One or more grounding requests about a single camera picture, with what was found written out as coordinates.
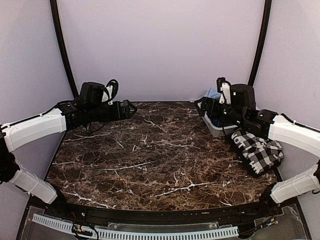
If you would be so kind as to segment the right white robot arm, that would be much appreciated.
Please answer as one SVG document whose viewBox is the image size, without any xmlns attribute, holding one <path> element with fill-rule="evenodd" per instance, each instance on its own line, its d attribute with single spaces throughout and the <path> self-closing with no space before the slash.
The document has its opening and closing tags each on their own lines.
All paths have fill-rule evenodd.
<svg viewBox="0 0 320 240">
<path fill-rule="evenodd" d="M 320 155 L 320 131 L 295 123 L 285 114 L 270 110 L 257 110 L 253 103 L 238 104 L 221 102 L 218 99 L 202 97 L 195 101 L 200 116 L 218 119 L 232 124 L 266 140 L 282 142 L 302 149 L 316 157 Z M 320 188 L 320 164 L 316 163 L 304 172 L 266 188 L 255 205 L 255 213 L 266 217 L 276 204 Z"/>
</svg>

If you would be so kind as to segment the blue plaid long sleeve shirt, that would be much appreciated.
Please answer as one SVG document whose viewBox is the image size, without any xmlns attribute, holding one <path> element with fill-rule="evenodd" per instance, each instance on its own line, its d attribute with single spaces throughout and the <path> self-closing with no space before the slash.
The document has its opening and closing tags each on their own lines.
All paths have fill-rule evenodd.
<svg viewBox="0 0 320 240">
<path fill-rule="evenodd" d="M 212 123 L 213 126 L 217 127 L 217 128 L 223 128 L 226 126 L 225 123 L 219 121 L 216 118 L 210 119 L 210 122 Z"/>
</svg>

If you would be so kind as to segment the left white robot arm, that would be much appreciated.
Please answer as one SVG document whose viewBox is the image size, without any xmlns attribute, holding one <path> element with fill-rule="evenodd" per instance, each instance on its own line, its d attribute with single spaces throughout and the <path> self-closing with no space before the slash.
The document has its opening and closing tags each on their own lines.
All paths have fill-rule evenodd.
<svg viewBox="0 0 320 240">
<path fill-rule="evenodd" d="M 51 210 L 60 218 L 67 218 L 70 206 L 62 199 L 63 194 L 48 182 L 40 179 L 18 164 L 13 154 L 18 148 L 57 133 L 67 132 L 94 122 L 108 123 L 130 119 L 137 108 L 128 100 L 105 102 L 94 106 L 80 107 L 69 101 L 58 103 L 45 113 L 0 127 L 0 181 L 11 183 L 51 205 Z"/>
</svg>

